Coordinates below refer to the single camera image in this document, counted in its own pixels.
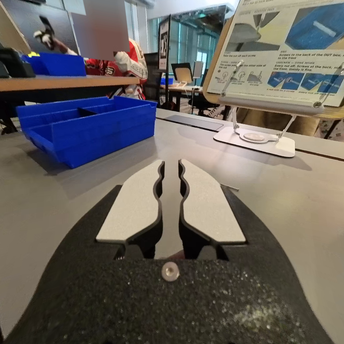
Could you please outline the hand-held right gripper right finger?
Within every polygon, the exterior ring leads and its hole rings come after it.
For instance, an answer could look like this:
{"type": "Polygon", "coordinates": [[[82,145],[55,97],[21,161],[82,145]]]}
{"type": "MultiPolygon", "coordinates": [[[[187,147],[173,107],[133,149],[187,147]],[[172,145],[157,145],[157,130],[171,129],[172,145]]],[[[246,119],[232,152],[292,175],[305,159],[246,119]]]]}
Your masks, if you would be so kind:
{"type": "Polygon", "coordinates": [[[247,240],[222,190],[210,174],[186,159],[178,161],[180,179],[179,236],[186,259],[197,259],[204,247],[222,258],[223,246],[247,240]]]}

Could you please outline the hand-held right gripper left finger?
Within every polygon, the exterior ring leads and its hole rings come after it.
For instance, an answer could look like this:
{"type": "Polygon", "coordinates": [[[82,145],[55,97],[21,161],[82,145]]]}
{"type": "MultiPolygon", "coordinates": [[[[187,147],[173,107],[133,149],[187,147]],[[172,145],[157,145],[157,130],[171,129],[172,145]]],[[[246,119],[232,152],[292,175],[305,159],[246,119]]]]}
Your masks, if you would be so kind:
{"type": "Polygon", "coordinates": [[[154,258],[163,232],[164,170],[165,162],[156,160],[123,183],[96,236],[98,243],[137,245],[144,258],[154,258]]]}

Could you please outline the blue divided plastic bin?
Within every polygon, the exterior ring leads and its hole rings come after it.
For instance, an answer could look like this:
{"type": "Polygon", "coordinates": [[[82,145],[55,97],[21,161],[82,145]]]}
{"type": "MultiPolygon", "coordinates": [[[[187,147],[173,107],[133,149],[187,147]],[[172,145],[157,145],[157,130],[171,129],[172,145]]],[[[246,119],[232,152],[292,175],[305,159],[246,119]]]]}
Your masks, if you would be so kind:
{"type": "Polygon", "coordinates": [[[157,102],[114,96],[17,106],[25,137],[74,169],[154,135],[157,102]]]}

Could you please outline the white board stand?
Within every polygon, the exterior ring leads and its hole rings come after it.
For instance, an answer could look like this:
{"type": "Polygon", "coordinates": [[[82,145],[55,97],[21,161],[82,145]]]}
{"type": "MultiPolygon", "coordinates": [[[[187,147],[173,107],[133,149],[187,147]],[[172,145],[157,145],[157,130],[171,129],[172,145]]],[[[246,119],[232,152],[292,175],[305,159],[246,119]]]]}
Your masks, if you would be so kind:
{"type": "Polygon", "coordinates": [[[271,155],[293,158],[295,156],[295,141],[284,137],[287,129],[297,116],[311,117],[324,112],[321,101],[300,101],[282,98],[272,98],[257,95],[231,95],[222,91],[218,99],[226,105],[233,105],[233,126],[225,127],[214,135],[214,140],[242,148],[268,153],[271,155]],[[286,113],[291,119],[283,131],[277,134],[268,134],[260,131],[241,129],[237,123],[237,107],[271,110],[275,113],[286,113]]]}

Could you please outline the black tablet on stand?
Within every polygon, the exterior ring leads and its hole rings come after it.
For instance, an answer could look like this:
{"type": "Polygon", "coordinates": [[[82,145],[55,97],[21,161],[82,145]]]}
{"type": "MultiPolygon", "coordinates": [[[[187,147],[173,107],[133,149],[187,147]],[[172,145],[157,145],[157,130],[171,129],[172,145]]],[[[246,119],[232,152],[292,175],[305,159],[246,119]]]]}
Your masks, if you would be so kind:
{"type": "Polygon", "coordinates": [[[174,79],[177,81],[179,87],[186,87],[187,84],[192,83],[193,75],[189,62],[172,63],[171,67],[174,74],[174,79]]]}

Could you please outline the wooden background table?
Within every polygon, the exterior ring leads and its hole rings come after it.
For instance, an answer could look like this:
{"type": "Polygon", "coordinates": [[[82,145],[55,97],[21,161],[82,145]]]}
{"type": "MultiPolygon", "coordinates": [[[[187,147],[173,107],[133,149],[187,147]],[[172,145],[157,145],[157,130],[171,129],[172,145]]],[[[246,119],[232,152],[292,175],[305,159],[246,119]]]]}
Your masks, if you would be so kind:
{"type": "Polygon", "coordinates": [[[48,103],[103,97],[122,86],[137,85],[137,77],[111,76],[44,76],[0,80],[1,101],[48,103]]]}

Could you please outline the black white marker sign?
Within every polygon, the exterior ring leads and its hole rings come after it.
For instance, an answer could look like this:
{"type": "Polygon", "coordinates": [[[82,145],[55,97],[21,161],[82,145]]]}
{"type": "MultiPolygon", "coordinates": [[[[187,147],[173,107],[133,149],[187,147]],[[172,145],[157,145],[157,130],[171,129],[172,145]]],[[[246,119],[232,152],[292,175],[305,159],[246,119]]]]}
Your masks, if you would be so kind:
{"type": "Polygon", "coordinates": [[[172,15],[169,15],[159,24],[158,29],[158,69],[169,73],[170,31],[172,15]]]}

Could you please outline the printed instruction board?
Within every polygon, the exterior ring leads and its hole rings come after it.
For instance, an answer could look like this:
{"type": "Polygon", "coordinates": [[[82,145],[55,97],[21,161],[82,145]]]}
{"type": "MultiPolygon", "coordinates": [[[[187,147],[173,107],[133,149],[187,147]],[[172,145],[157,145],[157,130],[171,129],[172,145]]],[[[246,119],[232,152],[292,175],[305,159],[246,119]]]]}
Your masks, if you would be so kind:
{"type": "Polygon", "coordinates": [[[207,92],[339,107],[343,37],[343,1],[240,1],[207,92]]]}

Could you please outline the tan wooden board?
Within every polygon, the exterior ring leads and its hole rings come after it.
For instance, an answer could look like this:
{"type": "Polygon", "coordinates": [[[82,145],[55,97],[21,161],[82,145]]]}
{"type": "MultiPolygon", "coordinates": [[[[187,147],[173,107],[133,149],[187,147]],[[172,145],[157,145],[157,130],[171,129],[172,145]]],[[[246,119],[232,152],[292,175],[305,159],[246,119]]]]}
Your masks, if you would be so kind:
{"type": "Polygon", "coordinates": [[[12,48],[25,55],[31,53],[30,46],[2,2],[0,3],[0,43],[5,48],[12,48]]]}

